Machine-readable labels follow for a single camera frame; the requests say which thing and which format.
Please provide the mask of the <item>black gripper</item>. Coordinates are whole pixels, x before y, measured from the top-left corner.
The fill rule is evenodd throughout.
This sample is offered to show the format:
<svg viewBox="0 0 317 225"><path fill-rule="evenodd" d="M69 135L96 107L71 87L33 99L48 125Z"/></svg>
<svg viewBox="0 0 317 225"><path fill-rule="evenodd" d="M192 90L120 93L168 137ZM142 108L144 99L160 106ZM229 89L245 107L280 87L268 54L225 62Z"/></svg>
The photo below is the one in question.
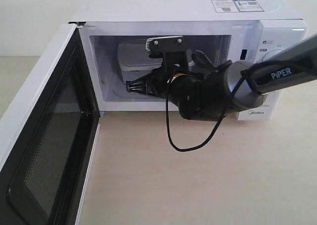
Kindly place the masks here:
<svg viewBox="0 0 317 225"><path fill-rule="evenodd" d="M152 70L132 81L126 81L128 93L139 93L159 98L179 98L197 88L198 74L180 67L165 70L162 67Z"/></svg>

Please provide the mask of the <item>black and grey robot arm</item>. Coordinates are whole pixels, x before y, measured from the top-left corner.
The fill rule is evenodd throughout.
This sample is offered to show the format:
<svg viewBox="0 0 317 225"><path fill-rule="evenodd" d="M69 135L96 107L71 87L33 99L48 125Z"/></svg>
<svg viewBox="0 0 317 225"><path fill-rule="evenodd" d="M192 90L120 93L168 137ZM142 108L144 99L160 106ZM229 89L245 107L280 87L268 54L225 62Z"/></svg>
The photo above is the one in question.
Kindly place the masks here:
<svg viewBox="0 0 317 225"><path fill-rule="evenodd" d="M260 107L268 93L314 81L317 78L317 37L281 51L266 61L226 61L214 66L207 56L194 53L196 65L211 71L208 76L189 69L190 43L182 36L148 39L150 58L161 66L136 80L127 81L128 92L165 99L188 120L216 121L222 115Z"/></svg>

